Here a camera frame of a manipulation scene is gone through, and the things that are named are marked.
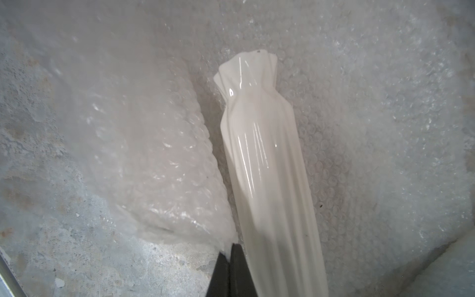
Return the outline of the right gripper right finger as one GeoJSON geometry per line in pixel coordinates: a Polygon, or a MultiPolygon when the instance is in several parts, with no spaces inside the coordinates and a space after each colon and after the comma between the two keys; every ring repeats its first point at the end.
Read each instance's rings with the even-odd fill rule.
{"type": "Polygon", "coordinates": [[[230,259],[230,297],[257,297],[256,288],[239,244],[233,244],[230,259]]]}

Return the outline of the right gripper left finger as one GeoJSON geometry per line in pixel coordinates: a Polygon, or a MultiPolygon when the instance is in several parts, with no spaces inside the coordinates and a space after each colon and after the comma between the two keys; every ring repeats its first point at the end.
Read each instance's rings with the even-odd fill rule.
{"type": "Polygon", "coordinates": [[[230,263],[220,252],[212,274],[206,297],[229,297],[230,294],[230,263]]]}

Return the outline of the white ribbed ceramic vase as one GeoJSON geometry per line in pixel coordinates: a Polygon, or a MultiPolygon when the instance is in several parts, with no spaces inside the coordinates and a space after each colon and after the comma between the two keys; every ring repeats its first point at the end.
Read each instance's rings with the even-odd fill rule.
{"type": "Polygon", "coordinates": [[[276,55],[243,52],[214,76],[220,129],[247,263],[260,297],[329,295],[293,107],[277,92],[276,55]]]}

